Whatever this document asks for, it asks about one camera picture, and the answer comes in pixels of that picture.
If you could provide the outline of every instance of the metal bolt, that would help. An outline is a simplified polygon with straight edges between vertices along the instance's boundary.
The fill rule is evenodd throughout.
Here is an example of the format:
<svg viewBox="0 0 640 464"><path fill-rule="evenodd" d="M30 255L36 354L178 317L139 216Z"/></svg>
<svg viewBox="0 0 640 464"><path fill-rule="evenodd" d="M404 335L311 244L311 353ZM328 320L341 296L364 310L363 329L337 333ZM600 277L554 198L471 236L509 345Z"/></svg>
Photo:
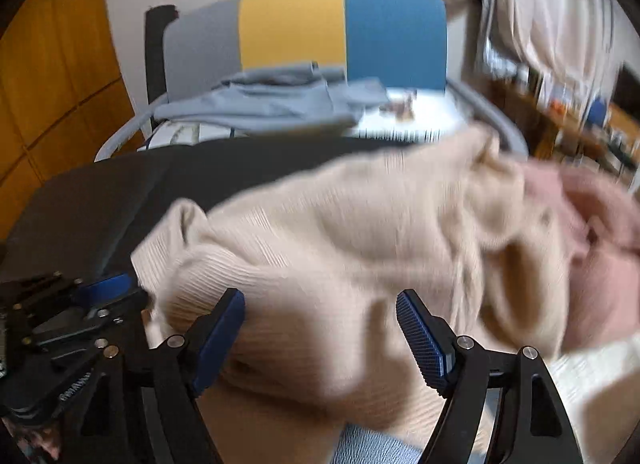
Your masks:
<svg viewBox="0 0 640 464"><path fill-rule="evenodd" d="M538 357L538 351L533 347L525 347L522 349L522 353L524 354L524 357L529 359L535 359Z"/></svg>
<svg viewBox="0 0 640 464"><path fill-rule="evenodd" d="M175 336L171 336L171 338L166 341L166 344L169 345L172 349L177 349L178 347L184 345L184 338L179 334L176 334Z"/></svg>
<svg viewBox="0 0 640 464"><path fill-rule="evenodd" d="M474 345L475 345L474 341L471 338L469 338L469 336L460 336L458 338L458 346L461 349L469 350L469 349L472 349Z"/></svg>
<svg viewBox="0 0 640 464"><path fill-rule="evenodd" d="M109 345L102 353L106 358L114 358L118 355L118 347L115 345Z"/></svg>

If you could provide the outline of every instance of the pink garment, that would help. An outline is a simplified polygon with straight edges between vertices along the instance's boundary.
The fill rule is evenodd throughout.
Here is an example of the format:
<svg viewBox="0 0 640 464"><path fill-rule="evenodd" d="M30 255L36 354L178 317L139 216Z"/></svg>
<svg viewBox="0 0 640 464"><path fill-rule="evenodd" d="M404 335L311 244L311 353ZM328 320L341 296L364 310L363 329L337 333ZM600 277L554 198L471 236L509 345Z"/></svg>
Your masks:
<svg viewBox="0 0 640 464"><path fill-rule="evenodd" d="M571 260L562 351L593 347L640 329L640 205L610 177L530 161L526 193L558 214Z"/></svg>

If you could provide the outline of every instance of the blue gripper pad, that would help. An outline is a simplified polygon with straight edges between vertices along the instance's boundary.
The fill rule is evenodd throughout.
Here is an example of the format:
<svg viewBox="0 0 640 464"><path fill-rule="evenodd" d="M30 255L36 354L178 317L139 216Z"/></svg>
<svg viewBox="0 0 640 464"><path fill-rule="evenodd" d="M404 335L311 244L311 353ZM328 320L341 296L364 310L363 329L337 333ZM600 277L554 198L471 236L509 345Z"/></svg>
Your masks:
<svg viewBox="0 0 640 464"><path fill-rule="evenodd" d="M227 289L207 316L200 316L185 335L196 348L196 373L191 386L196 397L209 388L220 373L226 355L244 322L244 295Z"/></svg>
<svg viewBox="0 0 640 464"><path fill-rule="evenodd" d="M396 317L424 381L440 395L444 394L449 386L447 375L452 369L451 356L445 354L438 345L407 291L400 293L396 299Z"/></svg>
<svg viewBox="0 0 640 464"><path fill-rule="evenodd" d="M74 293L74 301L83 309L90 309L100 303L114 300L126 293L135 284L127 273L101 280L89 285L82 285Z"/></svg>

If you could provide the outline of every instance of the beige ribbed sweater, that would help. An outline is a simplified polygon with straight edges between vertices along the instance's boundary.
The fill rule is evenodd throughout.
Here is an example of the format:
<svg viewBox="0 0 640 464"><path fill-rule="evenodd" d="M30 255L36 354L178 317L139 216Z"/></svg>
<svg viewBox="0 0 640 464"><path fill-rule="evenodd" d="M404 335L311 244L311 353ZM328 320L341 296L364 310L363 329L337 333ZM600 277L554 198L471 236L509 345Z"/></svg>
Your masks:
<svg viewBox="0 0 640 464"><path fill-rule="evenodd" d="M442 402L422 381L396 322L403 289L415 289L456 333L495 348L483 335L482 308L500 338L545 356L559 351L568 308L555 216L525 197L522 169L499 157L497 138L479 126L434 146L350 155L243 192L207 214L179 200L132 261L156 295L153 316L164 335L164 320L184 331L227 287L244 292L246 320L223 377L278 399L269 408L282 426L290 412L298 427L289 442L302 430L317 444L317 462L331 455L339 433L331 426L344 420L413 446L428 441ZM255 401L264 399L220 387L211 394L217 405L205 418L213 416L214 439L225 439L222 457L245 462L232 448L257 436L242 419L253 418ZM225 397L242 394L242 414L231 409L241 435L230 441L233 421L216 420L216 412L225 411ZM285 399L326 414L318 420L324 428L316 418L308 430L295 423ZM481 426L480 446L490 431ZM302 462L281 439L260 440L265 446L250 456Z"/></svg>

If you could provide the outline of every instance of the pile of clothes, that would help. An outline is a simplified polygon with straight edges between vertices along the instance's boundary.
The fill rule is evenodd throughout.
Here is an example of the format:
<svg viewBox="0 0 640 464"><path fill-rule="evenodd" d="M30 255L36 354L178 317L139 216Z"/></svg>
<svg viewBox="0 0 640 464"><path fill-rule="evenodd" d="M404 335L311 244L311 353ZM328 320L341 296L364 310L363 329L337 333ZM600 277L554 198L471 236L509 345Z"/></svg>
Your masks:
<svg viewBox="0 0 640 464"><path fill-rule="evenodd" d="M257 437L265 462L327 462L345 421L414 447L433 431L442 400L396 322L400 291L485 348L532 345L551 360L638 330L639 238L640 208L606 176L502 155L473 125L343 157L208 213L179 200L132 262L156 298L155 344L226 288L245 294L215 407L203 408L225 461L244 462L229 455ZM491 430L487 416L478 451Z"/></svg>

